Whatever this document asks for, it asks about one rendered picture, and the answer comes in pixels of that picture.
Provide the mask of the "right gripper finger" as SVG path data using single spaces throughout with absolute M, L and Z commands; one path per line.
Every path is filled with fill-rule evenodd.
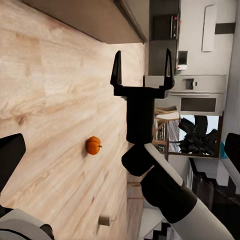
M 121 51 L 117 51 L 114 58 L 114 64 L 112 68 L 112 74 L 110 79 L 110 85 L 114 89 L 122 89 L 124 86 L 122 84 L 122 67 L 121 67 Z
M 166 50 L 166 63 L 165 63 L 165 77 L 164 85 L 160 85 L 160 89 L 171 90 L 175 85 L 174 71 L 173 71 L 172 53 L 169 49 Z

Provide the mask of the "pillar candle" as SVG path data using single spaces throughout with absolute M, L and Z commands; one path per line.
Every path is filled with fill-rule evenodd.
M 108 214 L 101 213 L 98 218 L 98 223 L 104 226 L 110 226 L 112 222 L 112 216 Z

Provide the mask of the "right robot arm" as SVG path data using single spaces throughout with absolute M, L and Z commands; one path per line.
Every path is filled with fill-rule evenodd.
M 151 142 L 155 99 L 165 99 L 175 85 L 172 53 L 166 50 L 164 85 L 159 88 L 124 87 L 121 51 L 114 58 L 110 85 L 113 95 L 126 99 L 126 140 L 133 146 L 121 157 L 123 166 L 140 182 L 144 198 L 161 210 L 182 240 L 234 240 L 232 234 Z

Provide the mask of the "pumpkin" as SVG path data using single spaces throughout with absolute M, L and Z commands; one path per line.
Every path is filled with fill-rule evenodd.
M 100 151 L 100 148 L 103 148 L 103 147 L 102 147 L 101 141 L 98 137 L 92 136 L 88 139 L 87 152 L 90 155 L 96 155 Z

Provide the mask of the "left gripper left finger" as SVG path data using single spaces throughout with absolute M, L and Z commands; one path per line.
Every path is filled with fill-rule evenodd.
M 0 193 L 26 153 L 22 133 L 0 138 Z

